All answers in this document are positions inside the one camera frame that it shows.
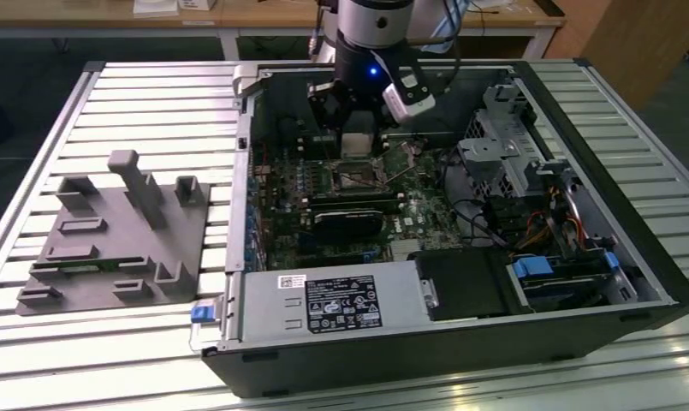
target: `metal slotted table surface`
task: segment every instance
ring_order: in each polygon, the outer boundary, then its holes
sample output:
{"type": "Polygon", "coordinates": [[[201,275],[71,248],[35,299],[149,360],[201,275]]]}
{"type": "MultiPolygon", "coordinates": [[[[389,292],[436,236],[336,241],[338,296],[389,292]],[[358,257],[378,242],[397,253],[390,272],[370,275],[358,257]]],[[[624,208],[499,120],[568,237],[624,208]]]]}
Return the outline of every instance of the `metal slotted table surface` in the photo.
{"type": "MultiPolygon", "coordinates": [[[[592,68],[532,64],[689,277],[689,173],[592,68]]],[[[59,180],[90,173],[97,186],[122,186],[106,169],[114,149],[137,150],[161,184],[189,174],[213,184],[200,296],[224,291],[234,65],[109,63],[83,72],[0,222],[0,409],[689,408],[689,316],[577,360],[242,400],[190,349],[189,304],[14,314],[59,180]]],[[[560,156],[544,122],[539,129],[560,156]]]]}

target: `robotic arm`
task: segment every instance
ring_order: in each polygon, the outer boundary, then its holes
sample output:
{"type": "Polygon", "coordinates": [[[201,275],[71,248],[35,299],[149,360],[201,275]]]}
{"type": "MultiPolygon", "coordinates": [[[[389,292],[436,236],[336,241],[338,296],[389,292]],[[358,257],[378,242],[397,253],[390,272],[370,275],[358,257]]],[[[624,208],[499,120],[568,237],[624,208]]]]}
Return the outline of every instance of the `robotic arm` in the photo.
{"type": "MultiPolygon", "coordinates": [[[[436,105],[417,51],[406,40],[414,0],[320,0],[320,6],[320,21],[325,21],[328,34],[326,44],[321,46],[336,43],[336,61],[334,80],[309,87],[313,113],[320,126],[337,133],[341,144],[352,113],[369,111],[377,142],[384,129],[396,127],[436,105]],[[337,23],[336,33],[332,22],[337,23]]],[[[321,50],[314,52],[324,56],[321,50]]]]}

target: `floor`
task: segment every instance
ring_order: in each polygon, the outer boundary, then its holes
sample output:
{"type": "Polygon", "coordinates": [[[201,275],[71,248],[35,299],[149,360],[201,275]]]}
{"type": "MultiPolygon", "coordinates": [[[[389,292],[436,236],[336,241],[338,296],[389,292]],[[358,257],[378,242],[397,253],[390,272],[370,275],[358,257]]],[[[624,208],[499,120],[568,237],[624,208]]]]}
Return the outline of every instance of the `floor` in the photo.
{"type": "MultiPolygon", "coordinates": [[[[302,59],[302,39],[244,40],[244,58],[302,59]]],[[[0,40],[0,105],[15,134],[0,145],[0,217],[85,63],[218,60],[216,39],[74,39],[59,54],[47,39],[0,40]]],[[[689,66],[683,63],[640,113],[689,169],[689,66]]]]}

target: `power supply label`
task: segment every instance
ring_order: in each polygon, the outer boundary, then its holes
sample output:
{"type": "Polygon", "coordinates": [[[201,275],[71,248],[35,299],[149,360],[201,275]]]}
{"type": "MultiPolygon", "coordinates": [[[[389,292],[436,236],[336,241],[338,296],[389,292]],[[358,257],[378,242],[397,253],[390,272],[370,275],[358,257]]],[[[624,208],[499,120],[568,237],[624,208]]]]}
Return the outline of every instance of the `power supply label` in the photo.
{"type": "Polygon", "coordinates": [[[314,334],[382,327],[374,277],[306,281],[306,317],[314,334]]]}

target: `gray plastic holder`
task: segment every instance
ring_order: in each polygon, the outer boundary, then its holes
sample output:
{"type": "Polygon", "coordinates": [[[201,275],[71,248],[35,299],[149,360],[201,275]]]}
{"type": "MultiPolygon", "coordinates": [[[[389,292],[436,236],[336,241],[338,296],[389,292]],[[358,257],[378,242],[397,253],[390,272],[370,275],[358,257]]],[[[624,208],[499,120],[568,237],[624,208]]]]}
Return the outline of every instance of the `gray plastic holder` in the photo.
{"type": "Polygon", "coordinates": [[[158,186],[135,151],[107,167],[126,188],[63,179],[62,209],[18,296],[19,315],[189,302],[197,294],[210,185],[194,176],[158,186]]]}

